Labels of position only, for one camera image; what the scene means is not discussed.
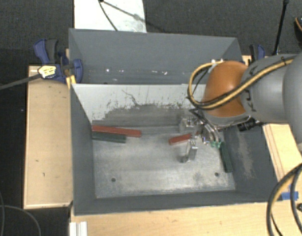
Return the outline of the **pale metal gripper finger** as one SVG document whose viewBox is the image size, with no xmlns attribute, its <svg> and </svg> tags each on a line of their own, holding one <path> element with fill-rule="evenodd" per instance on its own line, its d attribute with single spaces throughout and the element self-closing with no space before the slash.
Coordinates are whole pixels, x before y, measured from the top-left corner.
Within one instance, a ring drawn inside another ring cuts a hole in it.
<svg viewBox="0 0 302 236">
<path fill-rule="evenodd" d="M 197 130 L 198 120 L 195 118 L 182 118 L 179 122 L 180 133 L 192 133 Z"/>
<path fill-rule="evenodd" d="M 194 139 L 190 139 L 186 147 L 186 160 L 193 161 L 196 157 L 198 147 Z"/>
</svg>

